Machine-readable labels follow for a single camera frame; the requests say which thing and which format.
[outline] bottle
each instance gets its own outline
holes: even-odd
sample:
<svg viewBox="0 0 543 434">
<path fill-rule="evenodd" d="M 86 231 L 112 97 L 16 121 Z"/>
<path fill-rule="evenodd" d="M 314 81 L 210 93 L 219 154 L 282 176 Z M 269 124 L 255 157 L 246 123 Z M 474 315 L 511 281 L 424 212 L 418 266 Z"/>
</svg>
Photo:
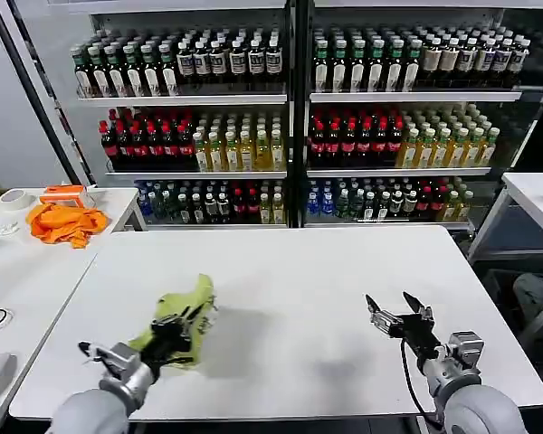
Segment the bottle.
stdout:
<svg viewBox="0 0 543 434">
<path fill-rule="evenodd" d="M 479 154 L 479 148 L 481 146 L 481 138 L 484 133 L 482 128 L 475 128 L 472 131 L 471 140 L 465 142 L 464 150 L 462 151 L 461 162 L 459 167 L 474 167 L 475 161 Z"/>
<path fill-rule="evenodd" d="M 388 214 L 388 206 L 390 203 L 390 193 L 382 192 L 380 195 L 380 201 L 378 203 L 378 216 L 376 217 L 379 222 L 383 221 Z"/>
<path fill-rule="evenodd" d="M 405 142 L 400 146 L 398 157 L 396 158 L 396 167 L 409 169 L 413 167 L 414 155 L 416 153 L 416 141 L 418 139 L 418 130 L 411 128 Z"/>
<path fill-rule="evenodd" d="M 410 92 L 413 89 L 416 76 L 418 74 L 418 68 L 420 65 L 421 49 L 423 42 L 420 39 L 413 39 L 410 42 L 410 49 L 408 52 L 408 61 L 406 61 L 405 76 L 402 80 L 402 92 Z"/>
<path fill-rule="evenodd" d="M 474 194 L 471 190 L 464 191 L 461 202 L 456 207 L 456 210 L 454 210 L 454 219 L 457 222 L 466 222 L 468 220 L 473 196 Z"/>
<path fill-rule="evenodd" d="M 400 78 L 400 71 L 403 69 L 401 57 L 404 46 L 405 42 L 402 39 L 395 39 L 392 42 L 392 52 L 387 65 L 388 76 L 386 78 L 386 92 L 394 92 L 396 90 L 396 85 Z"/>
<path fill-rule="evenodd" d="M 364 48 L 366 41 L 356 39 L 354 41 L 354 57 L 352 59 L 352 69 L 350 76 L 350 92 L 360 92 L 364 88 Z"/>
<path fill-rule="evenodd" d="M 332 92 L 340 93 L 348 77 L 348 59 L 346 59 L 346 40 L 336 41 L 336 56 L 332 61 Z"/>
<path fill-rule="evenodd" d="M 384 52 L 384 41 L 376 39 L 372 44 L 372 57 L 367 65 L 368 80 L 367 91 L 374 92 L 380 85 L 380 76 L 382 75 L 382 54 Z"/>
<path fill-rule="evenodd" d="M 417 202 L 418 202 L 418 199 L 416 198 L 416 191 L 411 190 L 406 195 L 405 202 L 402 205 L 402 214 L 404 215 L 404 217 L 411 217 L 413 215 Z"/>
<path fill-rule="evenodd" d="M 100 50 L 97 47 L 88 49 L 90 62 L 92 63 L 92 75 L 97 81 L 100 95 L 104 98 L 112 97 L 112 87 L 110 86 L 110 75 L 107 65 L 100 57 Z"/>
<path fill-rule="evenodd" d="M 441 129 L 441 134 L 438 140 L 433 144 L 433 152 L 428 162 L 429 167 L 443 167 L 444 157 L 446 156 L 446 149 L 451 137 L 451 130 L 449 128 Z"/>
<path fill-rule="evenodd" d="M 420 142 L 418 142 L 416 148 L 413 168 L 424 169 L 428 166 L 428 160 L 433 152 L 434 134 L 435 131 L 432 128 L 427 128 L 424 131 L 424 137 Z"/>
<path fill-rule="evenodd" d="M 433 38 L 431 44 L 424 49 L 423 64 L 420 72 L 421 80 L 432 80 L 441 59 L 441 39 Z"/>
</svg>

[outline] bottle label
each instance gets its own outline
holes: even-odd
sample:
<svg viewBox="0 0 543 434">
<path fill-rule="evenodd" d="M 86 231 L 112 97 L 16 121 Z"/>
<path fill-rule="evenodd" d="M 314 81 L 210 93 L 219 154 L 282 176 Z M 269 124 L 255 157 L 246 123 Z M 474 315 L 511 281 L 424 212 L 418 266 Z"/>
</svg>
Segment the bottle label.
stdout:
<svg viewBox="0 0 543 434">
<path fill-rule="evenodd" d="M 273 222 L 275 224 L 283 223 L 283 210 L 273 210 Z"/>
<path fill-rule="evenodd" d="M 230 52 L 232 73 L 236 75 L 245 74 L 245 53 Z"/>
<path fill-rule="evenodd" d="M 283 150 L 281 148 L 273 149 L 271 151 L 271 157 L 273 158 L 273 170 L 281 170 L 283 163 Z"/>
<path fill-rule="evenodd" d="M 424 169 L 428 166 L 428 160 L 431 157 L 431 152 L 433 150 L 430 147 L 424 147 L 420 153 L 420 159 L 418 160 L 418 168 Z"/>
<path fill-rule="evenodd" d="M 328 66 L 318 65 L 316 67 L 316 93 L 321 93 L 326 89 L 327 75 L 328 75 Z"/>
<path fill-rule="evenodd" d="M 425 71 L 436 71 L 438 68 L 438 62 L 441 59 L 442 52 L 440 50 L 425 50 L 424 51 L 424 61 L 423 61 L 423 70 Z"/>
<path fill-rule="evenodd" d="M 229 170 L 235 172 L 237 170 L 237 151 L 227 151 L 227 162 Z"/>
<path fill-rule="evenodd" d="M 203 211 L 195 210 L 194 214 L 195 214 L 195 221 L 197 222 L 197 224 L 203 223 L 203 219 L 204 219 L 203 218 Z"/>
<path fill-rule="evenodd" d="M 281 72 L 281 52 L 268 52 L 265 55 L 265 64 L 268 74 L 279 74 Z"/>
<path fill-rule="evenodd" d="M 143 86 L 141 85 L 141 78 L 138 76 L 138 71 L 128 70 L 127 75 L 129 76 L 130 87 L 133 89 L 135 96 L 142 97 Z"/>
<path fill-rule="evenodd" d="M 398 77 L 400 77 L 401 66 L 397 63 L 390 65 L 388 69 L 388 79 L 386 80 L 386 92 L 394 92 Z"/>
<path fill-rule="evenodd" d="M 382 65 L 376 63 L 370 67 L 370 74 L 368 75 L 367 91 L 374 92 L 378 87 L 380 81 L 380 74 L 382 73 Z"/>
<path fill-rule="evenodd" d="M 456 167 L 459 164 L 459 162 L 461 161 L 461 156 L 462 156 L 462 148 L 461 147 L 456 147 L 452 151 L 451 159 L 449 160 L 448 166 L 449 167 Z"/>
<path fill-rule="evenodd" d="M 244 172 L 252 171 L 252 153 L 242 152 L 242 163 Z"/>
<path fill-rule="evenodd" d="M 474 53 L 472 50 L 461 50 L 461 55 L 456 62 L 456 69 L 462 72 L 470 71 L 474 61 Z"/>
<path fill-rule="evenodd" d="M 93 91 L 91 86 L 91 81 L 89 80 L 89 76 L 85 71 L 76 71 L 76 80 L 79 81 L 79 84 L 81 85 L 82 92 L 84 93 L 85 98 L 92 98 L 93 97 Z"/>
<path fill-rule="evenodd" d="M 199 75 L 209 75 L 211 68 L 209 67 L 209 58 L 207 54 L 194 54 L 193 63 L 195 65 L 195 72 Z"/>
<path fill-rule="evenodd" d="M 364 65 L 354 65 L 352 67 L 352 77 L 350 78 L 350 92 L 360 92 L 363 75 Z"/>
<path fill-rule="evenodd" d="M 161 93 L 159 92 L 159 81 L 157 80 L 157 73 L 155 70 L 146 69 L 145 77 L 147 77 L 148 89 L 151 91 L 151 96 L 160 97 Z"/>
<path fill-rule="evenodd" d="M 250 73 L 261 74 L 265 71 L 265 60 L 263 58 L 263 52 L 250 52 Z"/>
<path fill-rule="evenodd" d="M 495 60 L 492 63 L 491 71 L 495 71 L 495 72 L 505 71 L 505 69 L 507 68 L 507 63 L 509 63 L 510 56 L 511 56 L 511 52 L 497 50 L 495 52 Z"/>
<path fill-rule="evenodd" d="M 210 54 L 211 70 L 216 75 L 224 75 L 227 73 L 227 65 L 225 63 L 225 53 Z"/>
<path fill-rule="evenodd" d="M 177 64 L 179 65 L 179 72 L 184 77 L 189 77 L 195 72 L 195 65 L 193 64 L 193 56 L 191 54 L 177 55 Z"/>
<path fill-rule="evenodd" d="M 165 68 L 163 69 L 163 77 L 165 77 L 165 83 L 167 85 L 167 91 L 169 92 L 169 95 L 172 97 L 178 95 L 179 92 L 177 91 L 175 71 L 173 71 L 171 68 Z"/>
<path fill-rule="evenodd" d="M 405 152 L 405 158 L 402 161 L 402 167 L 404 169 L 410 168 L 413 166 L 414 153 L 416 152 L 415 147 L 408 147 Z"/>
<path fill-rule="evenodd" d="M 260 215 L 262 217 L 263 224 L 268 224 L 270 222 L 270 212 L 268 210 L 262 208 L 260 210 Z"/>
<path fill-rule="evenodd" d="M 221 154 L 219 151 L 211 151 L 211 162 L 214 165 L 214 172 L 221 172 Z"/>
<path fill-rule="evenodd" d="M 94 78 L 99 84 L 102 96 L 106 98 L 110 97 L 110 86 L 105 73 L 103 71 L 94 71 Z"/>
<path fill-rule="evenodd" d="M 509 65 L 507 65 L 507 71 L 518 73 L 523 68 L 523 62 L 527 52 L 525 50 L 515 50 L 510 56 Z"/>
<path fill-rule="evenodd" d="M 418 72 L 418 64 L 411 63 L 406 67 L 405 83 L 402 92 L 410 92 L 413 89 L 416 73 Z"/>
<path fill-rule="evenodd" d="M 439 70 L 452 71 L 454 69 L 454 64 L 456 63 L 457 57 L 459 57 L 459 52 L 453 50 L 443 50 L 443 55 L 441 56 L 441 61 L 438 65 Z"/>
<path fill-rule="evenodd" d="M 443 165 L 445 154 L 446 147 L 437 147 L 434 151 L 433 163 L 431 164 L 431 167 L 441 167 Z"/>
<path fill-rule="evenodd" d="M 207 156 L 205 155 L 204 151 L 197 151 L 195 153 L 195 156 L 197 157 L 197 164 L 199 165 L 199 171 L 201 172 L 207 172 Z"/>
<path fill-rule="evenodd" d="M 346 66 L 336 65 L 334 67 L 334 79 L 332 81 L 332 92 L 340 93 L 342 91 L 345 73 L 346 73 Z"/>
</svg>

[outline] beverage bottle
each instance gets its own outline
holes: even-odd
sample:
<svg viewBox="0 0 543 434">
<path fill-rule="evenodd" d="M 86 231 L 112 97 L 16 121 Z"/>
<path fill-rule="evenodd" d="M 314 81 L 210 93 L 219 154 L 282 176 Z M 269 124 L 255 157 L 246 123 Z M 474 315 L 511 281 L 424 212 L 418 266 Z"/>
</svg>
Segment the beverage bottle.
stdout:
<svg viewBox="0 0 543 434">
<path fill-rule="evenodd" d="M 449 142 L 449 148 L 446 151 L 446 156 L 444 157 L 443 166 L 444 167 L 458 167 L 461 162 L 462 153 L 466 145 L 467 136 L 469 135 L 469 130 L 467 128 L 459 128 L 456 130 L 456 139 L 452 139 Z"/>
<path fill-rule="evenodd" d="M 366 41 L 356 39 L 354 41 L 354 57 L 352 59 L 352 73 L 350 77 L 350 92 L 360 92 L 364 88 L 364 48 Z"/>
<path fill-rule="evenodd" d="M 398 79 L 400 78 L 400 71 L 403 69 L 402 51 L 405 46 L 405 42 L 402 39 L 395 39 L 392 42 L 392 51 L 390 59 L 387 62 L 388 76 L 386 78 L 386 92 L 394 92 Z"/>
<path fill-rule="evenodd" d="M 96 80 L 92 75 L 91 67 L 85 61 L 80 45 L 71 48 L 72 61 L 74 61 L 74 75 L 79 82 L 80 94 L 83 98 L 93 98 L 96 90 Z"/>
<path fill-rule="evenodd" d="M 438 140 L 433 143 L 433 152 L 428 161 L 429 167 L 442 167 L 444 157 L 446 156 L 446 149 L 451 137 L 451 130 L 449 128 L 441 129 L 441 134 Z"/>
<path fill-rule="evenodd" d="M 420 192 L 418 202 L 416 203 L 416 215 L 419 218 L 426 218 L 428 212 L 428 204 L 430 202 L 431 187 L 426 185 Z"/>
<path fill-rule="evenodd" d="M 438 69 L 438 63 L 441 59 L 441 39 L 433 38 L 431 44 L 424 48 L 422 68 L 420 70 L 421 80 L 432 80 Z"/>
<path fill-rule="evenodd" d="M 97 81 L 100 95 L 104 98 L 112 97 L 109 68 L 106 62 L 100 57 L 100 50 L 97 47 L 90 47 L 88 53 L 90 62 L 92 63 L 92 75 Z"/>
<path fill-rule="evenodd" d="M 418 68 L 420 65 L 421 49 L 423 42 L 420 39 L 413 39 L 410 42 L 410 49 L 408 51 L 408 60 L 406 61 L 405 75 L 402 79 L 402 92 L 410 92 L 413 89 L 414 81 L 418 74 Z"/>
<path fill-rule="evenodd" d="M 427 128 L 424 131 L 423 140 L 418 143 L 414 156 L 413 168 L 424 169 L 428 166 L 428 160 L 433 152 L 433 140 L 435 131 Z"/>
<path fill-rule="evenodd" d="M 404 198 L 400 190 L 396 190 L 392 197 L 390 198 L 390 217 L 396 218 L 400 217 L 400 212 L 402 209 Z"/>
<path fill-rule="evenodd" d="M 145 61 L 144 71 L 149 93 L 152 97 L 160 97 L 163 80 L 160 75 L 160 67 L 153 53 L 153 47 L 145 44 L 141 47 L 141 52 L 143 53 L 143 61 Z"/>
<path fill-rule="evenodd" d="M 251 46 L 252 48 L 247 53 L 247 58 L 252 76 L 252 85 L 258 89 L 262 88 L 265 82 L 265 57 L 260 47 L 260 41 L 253 39 Z"/>
<path fill-rule="evenodd" d="M 469 217 L 469 210 L 471 209 L 471 201 L 474 196 L 471 190 L 466 190 L 462 194 L 462 200 L 454 210 L 455 220 L 457 222 L 466 222 Z"/>
<path fill-rule="evenodd" d="M 191 199 L 193 200 L 193 216 L 195 218 L 195 223 L 205 223 L 205 215 L 203 211 L 203 206 L 201 205 L 201 196 L 199 195 L 199 193 L 193 193 Z"/>
<path fill-rule="evenodd" d="M 250 188 L 249 193 L 247 201 L 248 221 L 250 223 L 261 223 L 262 217 L 260 215 L 260 201 L 257 197 L 257 191 L 254 188 Z"/>
<path fill-rule="evenodd" d="M 339 219 L 346 220 L 348 218 L 348 189 L 346 188 L 343 188 L 340 191 L 340 196 L 336 201 L 336 211 L 334 215 Z"/>
<path fill-rule="evenodd" d="M 372 56 L 367 65 L 368 79 L 367 91 L 374 92 L 380 85 L 380 76 L 382 75 L 382 54 L 384 52 L 384 41 L 376 39 L 372 44 Z"/>
<path fill-rule="evenodd" d="M 380 194 L 380 201 L 378 202 L 378 216 L 376 217 L 379 222 L 383 221 L 388 214 L 388 207 L 390 206 L 390 192 L 383 191 Z"/>
<path fill-rule="evenodd" d="M 253 145 L 250 139 L 250 133 L 248 131 L 242 131 L 241 138 L 241 154 L 242 154 L 242 166 L 244 172 L 251 172 L 253 170 Z"/>
<path fill-rule="evenodd" d="M 209 133 L 209 148 L 214 172 L 222 172 L 224 170 L 224 160 L 222 159 L 221 142 L 214 131 Z"/>
<path fill-rule="evenodd" d="M 402 205 L 402 214 L 404 215 L 404 217 L 411 217 L 413 215 L 417 202 L 418 199 L 416 198 L 416 191 L 411 190 L 405 196 L 405 202 Z"/>
<path fill-rule="evenodd" d="M 492 154 L 495 152 L 497 137 L 500 134 L 500 129 L 490 128 L 486 133 L 486 140 L 481 145 L 479 156 L 477 157 L 476 165 L 478 167 L 487 167 L 491 160 Z"/>
</svg>

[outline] yellow bottle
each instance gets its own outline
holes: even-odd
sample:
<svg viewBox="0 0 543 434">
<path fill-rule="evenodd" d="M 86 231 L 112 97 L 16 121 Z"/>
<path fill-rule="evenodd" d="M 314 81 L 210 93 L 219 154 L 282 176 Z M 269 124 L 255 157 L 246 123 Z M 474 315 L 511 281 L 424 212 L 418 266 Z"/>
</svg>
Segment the yellow bottle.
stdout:
<svg viewBox="0 0 543 434">
<path fill-rule="evenodd" d="M 500 129 L 495 127 L 489 129 L 486 142 L 481 147 L 481 151 L 479 152 L 479 157 L 476 162 L 478 167 L 487 167 L 489 165 L 492 154 L 495 152 L 497 137 L 499 134 Z"/>
<path fill-rule="evenodd" d="M 259 171 L 271 170 L 270 144 L 268 143 L 268 136 L 263 129 L 257 132 L 257 142 L 255 145 L 255 168 Z"/>
<path fill-rule="evenodd" d="M 283 154 L 283 143 L 281 142 L 281 131 L 274 129 L 271 133 L 271 158 L 273 170 L 283 170 L 286 166 L 286 159 Z"/>
<path fill-rule="evenodd" d="M 438 140 L 434 142 L 433 152 L 428 160 L 429 167 L 443 167 L 443 160 L 444 156 L 446 155 L 446 149 L 449 144 L 450 137 L 451 130 L 449 128 L 443 128 Z"/>
<path fill-rule="evenodd" d="M 416 155 L 414 156 L 413 168 L 425 169 L 428 166 L 428 160 L 433 152 L 434 130 L 427 128 L 424 132 L 424 137 L 416 147 Z"/>
<path fill-rule="evenodd" d="M 414 154 L 416 153 L 416 140 L 418 139 L 418 130 L 411 128 L 408 131 L 408 136 L 400 146 L 398 158 L 396 159 L 396 167 L 410 169 L 413 166 Z"/>
<path fill-rule="evenodd" d="M 253 142 L 250 139 L 249 131 L 242 130 L 240 143 L 240 158 L 242 159 L 242 169 L 244 172 L 253 171 Z"/>
<path fill-rule="evenodd" d="M 449 148 L 446 150 L 446 155 L 444 157 L 443 166 L 444 167 L 458 167 L 461 162 L 462 151 L 464 150 L 464 145 L 469 135 L 469 130 L 467 128 L 460 128 L 456 133 L 455 137 L 452 137 L 449 142 Z"/>
<path fill-rule="evenodd" d="M 474 167 L 477 155 L 479 154 L 479 147 L 481 146 L 483 130 L 482 128 L 475 128 L 471 131 L 471 139 L 467 140 L 464 145 L 464 151 L 462 152 L 460 167 Z"/>
</svg>

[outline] yellow cloth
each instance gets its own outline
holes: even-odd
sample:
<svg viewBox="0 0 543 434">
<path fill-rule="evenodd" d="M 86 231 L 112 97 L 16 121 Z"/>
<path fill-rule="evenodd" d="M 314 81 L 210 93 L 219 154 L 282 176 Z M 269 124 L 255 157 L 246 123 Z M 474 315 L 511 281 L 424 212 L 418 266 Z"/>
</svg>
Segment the yellow cloth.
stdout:
<svg viewBox="0 0 543 434">
<path fill-rule="evenodd" d="M 99 210 L 44 203 L 26 216 L 30 233 L 47 244 L 70 241 L 74 249 L 87 245 L 92 233 L 107 227 L 107 216 Z"/>
</svg>

